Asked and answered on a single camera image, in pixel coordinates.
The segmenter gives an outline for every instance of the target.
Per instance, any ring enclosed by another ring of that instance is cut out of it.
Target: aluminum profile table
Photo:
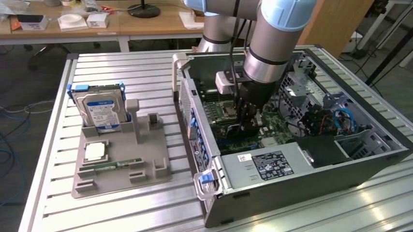
[[[411,122],[328,53],[313,46],[299,47],[312,50],[413,140]],[[413,229],[413,156],[380,171],[356,188],[217,228],[204,228],[170,97],[170,56],[178,52],[189,51],[82,54],[66,60],[18,231],[319,232]],[[335,83],[320,70],[316,72],[323,87],[330,92],[338,91]],[[126,98],[140,100],[137,114],[157,112],[162,118],[172,180],[74,200],[70,189],[81,119],[65,94],[65,85],[102,85],[120,80],[126,86]]]

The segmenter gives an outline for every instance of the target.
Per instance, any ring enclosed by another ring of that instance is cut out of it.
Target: paper sheet
[[[195,23],[192,14],[189,12],[178,12],[178,17],[185,29],[203,29],[204,23]]]

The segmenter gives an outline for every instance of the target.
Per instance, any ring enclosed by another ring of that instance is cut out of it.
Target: power supply label
[[[269,180],[293,174],[291,166],[280,151],[252,156],[252,161],[261,180]]]

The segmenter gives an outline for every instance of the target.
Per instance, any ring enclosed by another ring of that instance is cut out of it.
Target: red wire
[[[324,117],[326,117],[327,115],[324,115],[323,117],[321,117],[321,121],[320,121],[320,127],[319,127],[319,134],[320,134],[320,132],[321,132],[321,125],[323,125],[323,120],[324,120]]]

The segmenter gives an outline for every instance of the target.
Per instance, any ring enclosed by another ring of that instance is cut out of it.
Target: white label
[[[237,156],[239,162],[251,160],[251,154],[243,154]]]
[[[98,129],[110,129],[118,125],[117,113],[112,111],[114,107],[113,101],[94,101],[88,102],[86,105],[94,127]]]
[[[116,32],[97,32],[97,35],[114,35]]]
[[[112,169],[116,169],[116,167],[108,166],[108,167],[104,167],[104,168],[96,168],[94,171],[104,171],[104,170],[112,170]]]
[[[129,162],[117,162],[117,166],[125,166],[128,164],[129,164]]]

